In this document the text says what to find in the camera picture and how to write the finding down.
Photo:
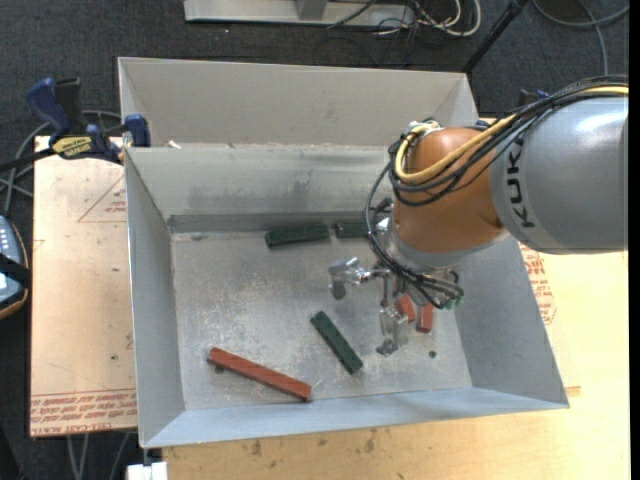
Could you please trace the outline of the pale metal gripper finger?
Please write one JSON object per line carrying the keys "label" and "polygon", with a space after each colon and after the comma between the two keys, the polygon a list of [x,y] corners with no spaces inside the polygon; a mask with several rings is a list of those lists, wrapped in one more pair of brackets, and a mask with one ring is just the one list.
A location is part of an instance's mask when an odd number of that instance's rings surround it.
{"label": "pale metal gripper finger", "polygon": [[371,277],[371,273],[360,265],[357,257],[332,263],[328,267],[328,273],[329,290],[335,300],[341,300],[346,296],[348,285],[360,285]]}
{"label": "pale metal gripper finger", "polygon": [[377,346],[376,351],[388,357],[409,342],[408,316],[395,309],[386,308],[380,311],[379,321],[383,341]]}

